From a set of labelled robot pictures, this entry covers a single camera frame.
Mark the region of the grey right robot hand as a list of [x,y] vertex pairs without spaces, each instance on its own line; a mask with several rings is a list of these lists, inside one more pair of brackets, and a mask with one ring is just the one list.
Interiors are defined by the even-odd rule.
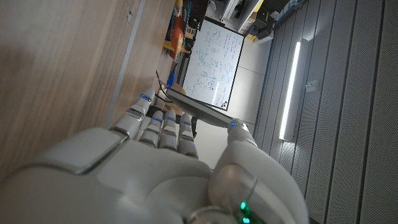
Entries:
[[[146,89],[109,129],[81,131],[1,183],[2,223],[308,223],[293,177],[237,118]],[[150,115],[149,124],[142,126]]]

